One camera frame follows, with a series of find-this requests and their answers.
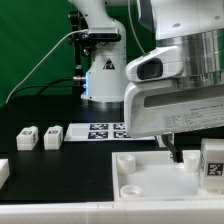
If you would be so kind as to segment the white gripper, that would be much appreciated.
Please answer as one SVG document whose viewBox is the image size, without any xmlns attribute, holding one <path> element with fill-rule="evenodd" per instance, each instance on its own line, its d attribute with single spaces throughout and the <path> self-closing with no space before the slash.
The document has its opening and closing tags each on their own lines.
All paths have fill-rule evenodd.
<svg viewBox="0 0 224 224">
<path fill-rule="evenodd" d="M 170 133 L 224 126 L 224 84 L 180 90 L 174 80 L 130 83 L 124 121 L 132 138 L 163 135 L 173 161 L 182 163 L 182 151 L 173 145 Z"/>
</svg>

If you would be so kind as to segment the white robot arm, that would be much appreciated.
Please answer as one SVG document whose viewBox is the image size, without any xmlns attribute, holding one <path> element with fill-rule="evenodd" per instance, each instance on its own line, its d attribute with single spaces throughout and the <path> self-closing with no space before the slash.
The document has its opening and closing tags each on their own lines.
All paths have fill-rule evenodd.
<svg viewBox="0 0 224 224">
<path fill-rule="evenodd" d="M 122 105 L 133 138 L 224 125 L 224 0 L 70 2 L 87 22 L 87 43 L 97 47 L 81 96 L 85 103 Z M 131 4 L 156 47 L 127 61 L 125 28 L 106 9 Z"/>
</svg>

